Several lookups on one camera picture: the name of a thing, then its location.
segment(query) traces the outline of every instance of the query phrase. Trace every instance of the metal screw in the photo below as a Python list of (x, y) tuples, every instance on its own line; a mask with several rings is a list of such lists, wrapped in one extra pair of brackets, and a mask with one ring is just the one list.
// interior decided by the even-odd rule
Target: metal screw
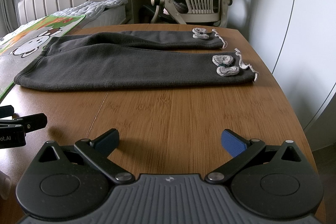
[(130, 174), (128, 172), (118, 173), (118, 174), (115, 175), (115, 178), (117, 180), (120, 180), (120, 181), (128, 181), (128, 180), (132, 179), (132, 174)]
[(212, 172), (208, 175), (208, 179), (213, 181), (219, 181), (224, 179), (224, 175), (219, 172)]

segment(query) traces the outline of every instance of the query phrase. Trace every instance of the gray pants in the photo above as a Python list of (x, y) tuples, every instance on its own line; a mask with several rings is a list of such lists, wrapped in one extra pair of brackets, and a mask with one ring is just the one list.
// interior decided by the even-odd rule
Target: gray pants
[(253, 81), (250, 68), (237, 75), (218, 75), (214, 55), (168, 49), (216, 49), (222, 41), (193, 38), (192, 32), (124, 31), (54, 37), (41, 54), (14, 78), (14, 83), (38, 90), (98, 90), (226, 85)]

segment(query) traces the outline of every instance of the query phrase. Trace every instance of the white string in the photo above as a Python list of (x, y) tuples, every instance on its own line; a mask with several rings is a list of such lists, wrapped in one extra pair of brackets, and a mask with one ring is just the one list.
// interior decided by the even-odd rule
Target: white string
[(256, 82), (257, 78), (258, 78), (258, 72), (255, 71), (252, 66), (250, 64), (246, 65), (244, 62), (243, 62), (243, 58), (242, 58), (242, 53), (239, 49), (235, 48), (235, 51), (236, 51), (236, 55), (239, 56), (239, 66), (242, 68), (242, 69), (247, 69), (247, 68), (250, 68), (252, 72), (255, 73), (255, 78), (254, 78), (254, 81)]
[(220, 40), (223, 42), (223, 48), (227, 47), (227, 42), (219, 35), (219, 33), (216, 31), (216, 29), (212, 29), (213, 32), (215, 32), (215, 37), (219, 37)]

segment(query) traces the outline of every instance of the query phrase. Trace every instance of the desk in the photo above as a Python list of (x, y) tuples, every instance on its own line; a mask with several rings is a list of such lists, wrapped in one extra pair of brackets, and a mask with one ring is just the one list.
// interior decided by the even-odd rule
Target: desk
[[(83, 29), (76, 34), (122, 30), (192, 30), (193, 25), (135, 24)], [(270, 145), (294, 140), (315, 166), (305, 134), (285, 95), (263, 61), (244, 37), (217, 28), (226, 51), (239, 48), (244, 61), (260, 72), (256, 83), (217, 87), (92, 92), (41, 92), (15, 86), (1, 105), (12, 104), (19, 116), (44, 112), (45, 129), (29, 133), (24, 147), (0, 150), (0, 170), (16, 184), (47, 140), (60, 145), (94, 139), (110, 128), (120, 132), (120, 145), (109, 159), (139, 173), (200, 173), (231, 159), (221, 146), (221, 132), (230, 128), (246, 139)], [(189, 50), (183, 52), (221, 52)], [(15, 201), (0, 200), (0, 223), (13, 224), (23, 215)], [(325, 222), (322, 203), (317, 217)]]

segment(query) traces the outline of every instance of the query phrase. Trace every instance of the dark floor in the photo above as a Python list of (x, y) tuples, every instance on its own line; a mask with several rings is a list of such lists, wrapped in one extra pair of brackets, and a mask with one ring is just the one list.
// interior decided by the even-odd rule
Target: dark floor
[(327, 224), (336, 223), (336, 144), (313, 152), (324, 187)]

